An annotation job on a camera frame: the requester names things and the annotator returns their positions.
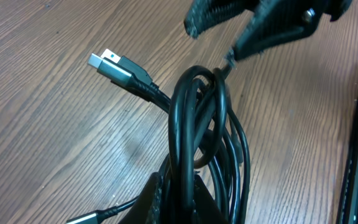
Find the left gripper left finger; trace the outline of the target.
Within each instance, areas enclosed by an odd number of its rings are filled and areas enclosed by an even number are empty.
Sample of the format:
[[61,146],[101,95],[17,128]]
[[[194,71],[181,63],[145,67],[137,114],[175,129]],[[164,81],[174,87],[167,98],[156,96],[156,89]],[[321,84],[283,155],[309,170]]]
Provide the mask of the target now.
[[119,224],[158,224],[161,223],[162,176],[152,173],[135,204],[119,221]]

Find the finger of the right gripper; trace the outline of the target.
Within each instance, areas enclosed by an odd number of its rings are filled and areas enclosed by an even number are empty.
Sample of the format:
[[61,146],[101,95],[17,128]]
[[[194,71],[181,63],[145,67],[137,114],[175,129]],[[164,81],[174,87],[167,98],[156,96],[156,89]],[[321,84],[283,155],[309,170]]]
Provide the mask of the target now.
[[208,29],[242,14],[254,11],[259,0],[193,0],[183,21],[185,32],[193,39]]

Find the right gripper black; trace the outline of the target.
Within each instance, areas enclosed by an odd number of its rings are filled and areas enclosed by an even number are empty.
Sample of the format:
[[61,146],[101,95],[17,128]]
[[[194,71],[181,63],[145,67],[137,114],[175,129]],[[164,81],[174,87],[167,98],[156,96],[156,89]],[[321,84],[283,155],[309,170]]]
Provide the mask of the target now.
[[230,64],[311,36],[324,13],[335,22],[346,13],[352,0],[244,0],[237,3],[242,10],[252,11],[254,15],[225,56]]

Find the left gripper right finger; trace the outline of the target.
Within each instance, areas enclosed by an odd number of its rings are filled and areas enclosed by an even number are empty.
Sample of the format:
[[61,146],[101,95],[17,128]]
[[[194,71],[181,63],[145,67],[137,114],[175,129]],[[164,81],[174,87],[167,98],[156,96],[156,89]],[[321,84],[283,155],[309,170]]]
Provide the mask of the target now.
[[199,175],[195,175],[194,197],[197,224],[228,224]]

